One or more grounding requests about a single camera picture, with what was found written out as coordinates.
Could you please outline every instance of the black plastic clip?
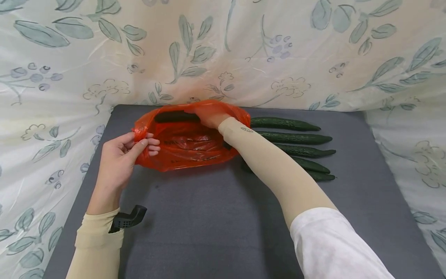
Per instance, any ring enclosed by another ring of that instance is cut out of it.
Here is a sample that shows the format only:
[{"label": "black plastic clip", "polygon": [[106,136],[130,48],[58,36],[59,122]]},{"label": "black plastic clip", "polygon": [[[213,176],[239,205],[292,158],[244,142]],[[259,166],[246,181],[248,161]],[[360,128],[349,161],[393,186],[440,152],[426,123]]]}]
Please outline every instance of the black plastic clip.
[{"label": "black plastic clip", "polygon": [[147,208],[140,205],[135,205],[132,210],[132,213],[122,213],[119,212],[115,218],[113,218],[113,223],[111,224],[110,231],[108,233],[116,233],[120,229],[131,228],[141,223],[142,219],[144,219],[144,215],[147,211]]}]

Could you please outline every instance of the cucumber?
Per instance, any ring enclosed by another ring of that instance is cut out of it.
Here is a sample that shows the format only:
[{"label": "cucumber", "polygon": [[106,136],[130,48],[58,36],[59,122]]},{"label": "cucumber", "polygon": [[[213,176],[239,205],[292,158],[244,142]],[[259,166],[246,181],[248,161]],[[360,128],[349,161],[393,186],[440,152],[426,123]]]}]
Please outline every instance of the cucumber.
[{"label": "cucumber", "polygon": [[307,122],[278,117],[255,117],[251,119],[251,128],[276,128],[292,131],[319,131],[321,128]]},{"label": "cucumber", "polygon": [[320,173],[315,171],[307,171],[307,173],[316,181],[331,181],[334,180],[336,177],[334,175],[328,175],[326,173]]},{"label": "cucumber", "polygon": [[[249,173],[253,173],[252,170],[249,168],[248,164],[245,161],[242,161],[241,164],[241,169],[245,172],[249,172]],[[320,173],[320,172],[316,172],[316,171],[307,171],[306,172],[316,181],[330,181],[330,180],[334,180],[335,176],[334,175],[329,175],[326,173]]]},{"label": "cucumber", "polygon": [[330,173],[330,170],[324,167],[323,165],[319,165],[316,162],[305,160],[302,158],[291,157],[296,163],[298,163],[304,170],[306,171],[316,171],[321,173]]},{"label": "cucumber", "polygon": [[274,143],[295,143],[318,145],[330,142],[333,138],[315,135],[315,134],[298,134],[298,133],[276,133],[276,132],[257,132],[270,142]]},{"label": "cucumber", "polygon": [[336,153],[336,150],[319,150],[313,147],[304,146],[286,146],[283,144],[275,144],[275,146],[282,149],[286,154],[290,156],[299,156],[307,158],[321,158],[325,156],[330,156]]}]

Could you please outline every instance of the white shirt sleeve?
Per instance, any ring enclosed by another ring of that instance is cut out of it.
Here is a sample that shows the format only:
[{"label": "white shirt sleeve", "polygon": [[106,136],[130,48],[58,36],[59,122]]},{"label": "white shirt sleeve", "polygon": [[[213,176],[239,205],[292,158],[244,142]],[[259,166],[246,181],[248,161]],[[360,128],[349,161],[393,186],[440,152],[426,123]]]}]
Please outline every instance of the white shirt sleeve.
[{"label": "white shirt sleeve", "polygon": [[394,279],[339,211],[313,208],[291,223],[305,279]]}]

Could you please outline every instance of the floral fabric backdrop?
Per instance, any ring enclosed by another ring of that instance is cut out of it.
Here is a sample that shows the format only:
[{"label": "floral fabric backdrop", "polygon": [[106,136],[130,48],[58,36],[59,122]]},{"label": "floral fabric backdrop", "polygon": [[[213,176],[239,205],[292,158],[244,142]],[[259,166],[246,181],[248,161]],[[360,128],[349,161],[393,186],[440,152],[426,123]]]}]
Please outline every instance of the floral fabric backdrop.
[{"label": "floral fabric backdrop", "polygon": [[0,1],[0,278],[42,277],[115,105],[204,99],[367,111],[446,273],[445,25],[446,0]]}]

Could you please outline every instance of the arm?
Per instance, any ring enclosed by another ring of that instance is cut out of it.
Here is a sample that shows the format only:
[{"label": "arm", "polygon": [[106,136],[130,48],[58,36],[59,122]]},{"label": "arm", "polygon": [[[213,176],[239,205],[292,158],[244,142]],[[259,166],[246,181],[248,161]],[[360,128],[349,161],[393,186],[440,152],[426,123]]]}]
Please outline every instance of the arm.
[{"label": "arm", "polygon": [[198,108],[195,113],[205,126],[218,128],[277,197],[305,278],[393,278],[311,176],[285,152],[218,108]]},{"label": "arm", "polygon": [[127,186],[138,155],[147,148],[149,155],[158,154],[158,140],[151,138],[133,142],[128,133],[104,143],[98,179],[87,213],[76,237],[76,251],[68,270],[67,279],[118,278],[120,249],[124,230],[108,233],[113,218],[119,212],[122,190]]},{"label": "arm", "polygon": [[230,117],[218,126],[224,140],[274,193],[288,228],[300,213],[318,207],[336,209],[313,178],[277,146]]}]

